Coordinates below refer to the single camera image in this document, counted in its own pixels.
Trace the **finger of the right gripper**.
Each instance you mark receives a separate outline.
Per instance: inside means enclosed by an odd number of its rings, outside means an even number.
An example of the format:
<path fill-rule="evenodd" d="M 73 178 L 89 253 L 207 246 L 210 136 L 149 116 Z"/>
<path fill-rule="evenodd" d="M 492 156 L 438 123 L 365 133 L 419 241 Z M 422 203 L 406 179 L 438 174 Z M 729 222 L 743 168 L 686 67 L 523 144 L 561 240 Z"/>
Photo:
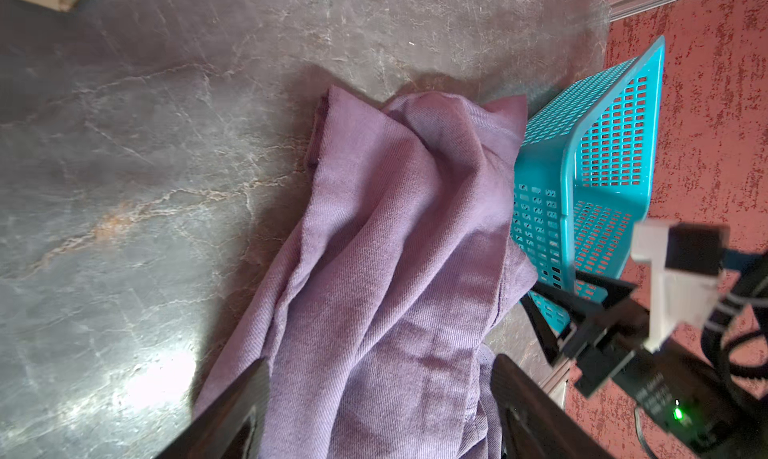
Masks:
<path fill-rule="evenodd" d="M 631 297 L 636 285 L 601 274 L 577 270 L 573 290 L 537 281 L 533 294 L 550 303 L 566 323 L 581 323 L 597 312 L 606 311 Z"/>
<path fill-rule="evenodd" d="M 541 314 L 531 292 L 527 293 L 521 299 L 521 303 L 546 362 L 549 366 L 556 366 L 561 360 L 561 348 L 558 343 L 558 338 Z"/>

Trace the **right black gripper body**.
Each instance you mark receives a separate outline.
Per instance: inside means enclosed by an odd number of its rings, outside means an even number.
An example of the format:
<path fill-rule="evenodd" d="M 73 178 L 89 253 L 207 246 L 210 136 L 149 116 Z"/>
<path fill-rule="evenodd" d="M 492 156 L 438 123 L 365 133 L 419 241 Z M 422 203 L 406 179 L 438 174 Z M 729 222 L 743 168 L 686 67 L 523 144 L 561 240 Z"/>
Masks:
<path fill-rule="evenodd" d="M 635 356 L 649 335 L 649 312 L 631 298 L 590 314 L 563 347 L 581 371 L 576 390 L 590 398 Z"/>

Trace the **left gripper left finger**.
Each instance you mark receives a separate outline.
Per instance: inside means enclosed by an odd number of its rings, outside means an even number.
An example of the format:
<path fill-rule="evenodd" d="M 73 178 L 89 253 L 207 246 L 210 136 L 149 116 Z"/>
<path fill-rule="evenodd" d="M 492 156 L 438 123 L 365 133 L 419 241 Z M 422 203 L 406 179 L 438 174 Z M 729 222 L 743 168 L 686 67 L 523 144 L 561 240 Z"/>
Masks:
<path fill-rule="evenodd" d="M 269 392 L 269 366 L 260 359 L 233 381 L 157 458 L 256 458 Z"/>

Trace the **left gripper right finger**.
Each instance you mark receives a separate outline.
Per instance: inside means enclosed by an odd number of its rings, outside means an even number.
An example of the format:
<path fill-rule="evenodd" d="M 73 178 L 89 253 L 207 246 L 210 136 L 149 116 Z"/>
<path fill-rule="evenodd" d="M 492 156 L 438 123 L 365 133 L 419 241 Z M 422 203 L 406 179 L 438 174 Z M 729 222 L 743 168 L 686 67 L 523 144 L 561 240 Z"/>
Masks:
<path fill-rule="evenodd" d="M 508 356 L 495 357 L 490 389 L 498 405 L 505 458 L 611 457 Z"/>

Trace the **teal plastic basket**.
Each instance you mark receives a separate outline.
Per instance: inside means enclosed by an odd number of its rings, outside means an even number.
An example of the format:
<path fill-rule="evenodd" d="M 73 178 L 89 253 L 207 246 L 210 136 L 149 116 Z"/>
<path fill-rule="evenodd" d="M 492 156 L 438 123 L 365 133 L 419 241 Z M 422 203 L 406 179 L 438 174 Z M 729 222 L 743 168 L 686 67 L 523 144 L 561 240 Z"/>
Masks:
<path fill-rule="evenodd" d="M 511 237 L 540 281 L 619 278 L 651 203 L 665 40 L 572 84 L 528 122 L 514 170 Z"/>

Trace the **purple trousers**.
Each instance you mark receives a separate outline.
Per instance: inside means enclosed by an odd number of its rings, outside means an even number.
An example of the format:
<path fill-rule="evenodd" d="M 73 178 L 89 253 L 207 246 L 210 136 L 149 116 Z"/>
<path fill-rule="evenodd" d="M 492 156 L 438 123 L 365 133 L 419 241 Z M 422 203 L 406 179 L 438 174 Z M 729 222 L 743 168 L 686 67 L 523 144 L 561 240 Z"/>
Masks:
<path fill-rule="evenodd" d="M 212 367 L 269 367 L 263 458 L 497 458 L 489 331 L 537 273 L 511 239 L 527 102 L 318 106 L 307 208 Z"/>

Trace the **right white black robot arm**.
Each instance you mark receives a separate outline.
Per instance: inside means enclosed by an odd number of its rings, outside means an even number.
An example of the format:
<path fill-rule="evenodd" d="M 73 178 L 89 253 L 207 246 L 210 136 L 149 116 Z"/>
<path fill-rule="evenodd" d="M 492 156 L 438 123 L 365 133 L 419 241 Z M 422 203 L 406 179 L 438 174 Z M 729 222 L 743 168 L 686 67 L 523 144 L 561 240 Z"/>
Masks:
<path fill-rule="evenodd" d="M 725 371 L 668 339 L 649 351 L 650 313 L 634 301 L 633 285 L 603 276 L 578 278 L 606 291 L 592 302 L 538 282 L 522 299 L 545 359 L 574 364 L 579 394 L 607 383 L 620 388 L 659 428 L 700 458 L 764 458 L 767 409 L 727 382 Z"/>

